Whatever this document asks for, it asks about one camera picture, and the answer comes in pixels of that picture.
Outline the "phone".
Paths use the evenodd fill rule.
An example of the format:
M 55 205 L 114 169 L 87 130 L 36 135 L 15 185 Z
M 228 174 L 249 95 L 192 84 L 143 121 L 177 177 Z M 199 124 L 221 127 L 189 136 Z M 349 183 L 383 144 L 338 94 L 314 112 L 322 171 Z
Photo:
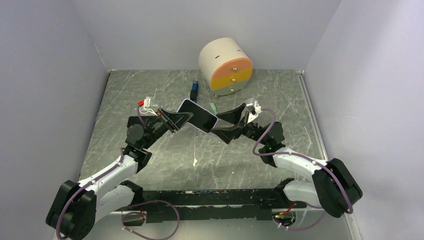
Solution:
M 140 118 L 138 116 L 130 116 L 128 118 L 127 126 L 126 127 L 127 128 L 130 128 L 133 125 L 140 125 L 143 128 L 145 128 L 145 123 L 142 120 L 140 120 Z
M 177 112 L 192 113 L 193 116 L 190 118 L 188 123 L 206 134 L 210 134 L 211 130 L 218 122 L 218 117 L 216 115 L 188 98 L 182 101 Z

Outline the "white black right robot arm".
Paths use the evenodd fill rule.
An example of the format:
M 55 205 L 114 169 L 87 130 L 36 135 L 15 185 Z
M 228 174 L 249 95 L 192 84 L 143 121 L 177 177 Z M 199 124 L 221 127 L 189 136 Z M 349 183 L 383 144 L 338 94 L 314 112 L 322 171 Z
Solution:
M 292 202 L 304 202 L 322 208 L 335 218 L 354 212 L 353 205 L 363 197 L 363 192 L 346 165 L 338 158 L 317 159 L 284 145 L 283 127 L 273 110 L 257 103 L 250 106 L 243 103 L 218 113 L 217 118 L 232 125 L 211 129 L 223 142 L 229 144 L 245 136 L 255 142 L 252 153 L 264 164 L 306 179 L 305 182 L 289 180 L 277 191 L 274 196 L 278 206 L 286 208 Z

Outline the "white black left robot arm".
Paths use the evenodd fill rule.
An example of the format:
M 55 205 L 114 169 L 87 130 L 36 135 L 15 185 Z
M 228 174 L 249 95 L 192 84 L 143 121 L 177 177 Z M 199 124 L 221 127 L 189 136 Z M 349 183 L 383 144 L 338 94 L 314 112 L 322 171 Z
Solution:
M 95 222 L 123 207 L 137 210 L 144 201 L 143 188 L 129 180 L 148 164 L 147 149 L 165 133 L 175 133 L 193 116 L 159 108 L 155 116 L 131 116 L 126 147 L 110 165 L 79 182 L 67 180 L 60 187 L 46 217 L 59 240 L 82 240 Z

